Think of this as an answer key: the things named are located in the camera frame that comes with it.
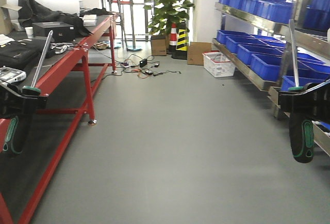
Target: black screwdriver handle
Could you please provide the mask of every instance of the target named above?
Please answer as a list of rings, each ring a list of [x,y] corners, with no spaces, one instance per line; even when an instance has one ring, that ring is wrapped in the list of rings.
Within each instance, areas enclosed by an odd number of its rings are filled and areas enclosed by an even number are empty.
[[[31,122],[32,115],[20,115],[10,119],[2,151],[4,154],[15,157],[22,153]]]

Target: black bag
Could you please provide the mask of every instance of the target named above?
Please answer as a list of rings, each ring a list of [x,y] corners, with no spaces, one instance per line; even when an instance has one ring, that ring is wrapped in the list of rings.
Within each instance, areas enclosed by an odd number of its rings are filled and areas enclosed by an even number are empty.
[[[28,65],[35,65],[40,59],[39,49],[31,44],[11,41],[0,46],[0,67],[10,67],[23,71]]]

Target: electronic device on table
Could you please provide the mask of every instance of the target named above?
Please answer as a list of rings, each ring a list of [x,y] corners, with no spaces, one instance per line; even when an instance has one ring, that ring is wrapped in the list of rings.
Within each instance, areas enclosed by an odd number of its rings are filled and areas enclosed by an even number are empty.
[[[26,73],[22,70],[3,67],[0,68],[0,83],[1,84],[12,84],[14,82],[22,81],[26,78]]]

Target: black box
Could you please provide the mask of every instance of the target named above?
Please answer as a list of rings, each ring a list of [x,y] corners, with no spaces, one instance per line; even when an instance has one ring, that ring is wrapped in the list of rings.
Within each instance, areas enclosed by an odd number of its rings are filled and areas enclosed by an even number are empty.
[[[71,42],[75,39],[74,26],[63,22],[32,23],[34,36],[47,37],[53,31],[54,42]]]

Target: screwdriver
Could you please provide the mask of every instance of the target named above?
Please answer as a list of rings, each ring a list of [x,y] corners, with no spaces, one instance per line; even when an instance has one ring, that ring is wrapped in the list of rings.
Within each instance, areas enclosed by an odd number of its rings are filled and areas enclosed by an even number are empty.
[[[49,48],[52,36],[53,36],[53,31],[51,30],[48,33],[31,86],[23,86],[22,95],[34,95],[34,96],[40,95],[41,90],[36,88],[35,86],[40,74],[43,61],[46,57],[46,53]],[[4,154],[6,154],[9,157],[15,157],[22,153],[25,140],[30,130],[32,118],[33,118],[33,114],[21,114],[21,115],[16,115],[15,117],[10,119],[10,123],[7,128],[7,133],[5,136],[5,142],[3,146]]]
[[[293,19],[289,20],[289,30],[291,34],[291,49],[295,82],[295,86],[290,87],[289,91],[299,92],[305,90],[305,88],[299,86],[298,61]],[[289,136],[293,158],[300,163],[311,162],[314,156],[314,131],[312,121],[303,114],[291,113],[289,120]]]

